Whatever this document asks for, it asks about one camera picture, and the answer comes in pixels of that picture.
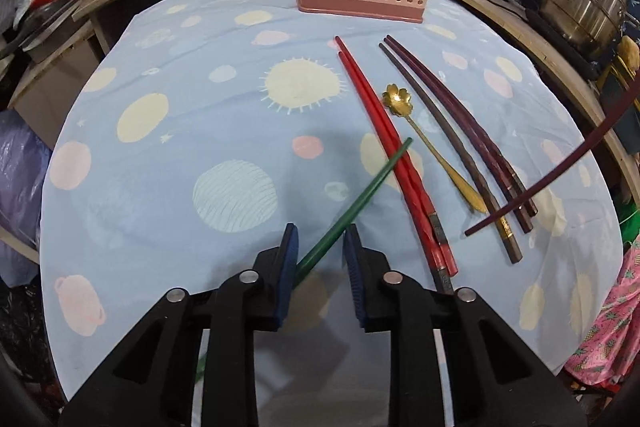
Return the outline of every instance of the silver screw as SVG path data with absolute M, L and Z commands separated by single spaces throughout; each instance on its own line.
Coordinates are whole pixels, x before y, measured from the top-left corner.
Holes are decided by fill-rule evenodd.
M 169 302 L 180 302 L 182 299 L 184 299 L 185 295 L 186 293 L 182 288 L 174 288 L 173 290 L 169 290 L 166 293 L 166 299 Z
M 460 288 L 458 290 L 458 299 L 465 302 L 473 302 L 478 297 L 478 294 L 471 288 Z
M 256 282 L 258 277 L 260 276 L 257 271 L 245 270 L 240 274 L 240 282 L 243 282 L 244 284 L 251 284 L 252 282 Z
M 402 282 L 402 274 L 398 272 L 386 272 L 382 279 L 388 284 L 399 284 Z

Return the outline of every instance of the basket base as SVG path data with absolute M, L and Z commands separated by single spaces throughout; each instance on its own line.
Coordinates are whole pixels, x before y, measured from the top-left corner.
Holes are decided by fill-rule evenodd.
M 298 0 L 298 9 L 308 13 L 333 13 L 415 23 L 422 22 L 424 12 L 424 7 L 412 8 L 359 0 Z

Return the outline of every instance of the green chopstick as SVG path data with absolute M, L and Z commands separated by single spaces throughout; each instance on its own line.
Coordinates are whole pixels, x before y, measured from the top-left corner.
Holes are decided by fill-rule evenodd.
M 338 238 L 342 235 L 342 233 L 347 229 L 347 227 L 353 222 L 356 216 L 360 213 L 360 211 L 369 203 L 369 200 L 373 197 L 373 195 L 378 191 L 380 186 L 385 181 L 386 177 L 389 173 L 394 169 L 398 160 L 402 157 L 404 152 L 409 148 L 413 139 L 407 138 L 405 142 L 402 144 L 400 149 L 389 158 L 389 161 L 386 162 L 385 166 L 382 170 L 376 174 L 376 177 L 367 185 L 358 196 L 349 208 L 342 214 L 338 221 L 336 221 L 335 225 L 329 229 L 327 233 L 322 236 L 322 239 L 316 243 L 316 245 L 306 254 L 302 261 L 300 261 L 296 265 L 296 277 L 293 281 L 293 286 L 298 286 L 309 272 L 313 270 L 313 267 L 318 264 L 318 262 L 324 257 L 329 249 L 334 245 Z

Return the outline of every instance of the gold spoon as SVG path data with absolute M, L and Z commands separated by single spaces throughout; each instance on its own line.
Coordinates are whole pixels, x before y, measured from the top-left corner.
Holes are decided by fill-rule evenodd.
M 427 146 L 427 149 L 431 151 L 440 165 L 447 171 L 449 178 L 453 181 L 454 185 L 462 194 L 462 197 L 478 212 L 487 214 L 488 210 L 484 200 L 480 197 L 480 194 L 471 186 L 466 180 L 458 174 L 458 172 L 444 159 L 436 148 L 431 144 L 429 139 L 424 135 L 422 129 L 418 127 L 418 124 L 411 118 L 411 111 L 414 110 L 414 106 L 410 102 L 411 94 L 404 89 L 398 89 L 396 84 L 389 84 L 386 86 L 386 91 L 382 94 L 382 103 L 391 111 L 391 114 L 404 118 L 409 125 L 414 128 L 414 131 L 420 137 L 420 139 Z

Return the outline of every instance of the polka dot tablecloth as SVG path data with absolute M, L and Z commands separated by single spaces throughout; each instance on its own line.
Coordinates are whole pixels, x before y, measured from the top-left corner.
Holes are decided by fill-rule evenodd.
M 132 20 L 89 79 L 47 174 L 42 285 L 68 397 L 168 289 L 217 287 L 277 245 L 289 221 L 302 256 L 335 222 L 385 154 L 333 36 L 382 92 L 405 85 L 378 49 L 388 33 L 462 100 L 526 185 L 581 142 L 527 57 L 450 0 L 429 0 L 421 25 L 305 14 L 296 0 L 164 0 Z M 470 179 L 414 103 L 417 123 Z M 414 135 L 394 123 L 402 137 Z M 560 367 L 622 262 L 593 157 L 536 198 L 533 232 L 510 217 L 524 254 L 512 266 L 494 227 L 463 237 L 480 216 L 414 138 L 411 158 L 460 267 L 454 285 L 475 288 L 549 368 Z M 356 223 L 364 245 L 433 288 L 394 177 Z M 284 329 L 256 335 L 262 424 L 382 425 L 388 350 L 388 335 L 358 328 L 337 245 L 295 291 Z

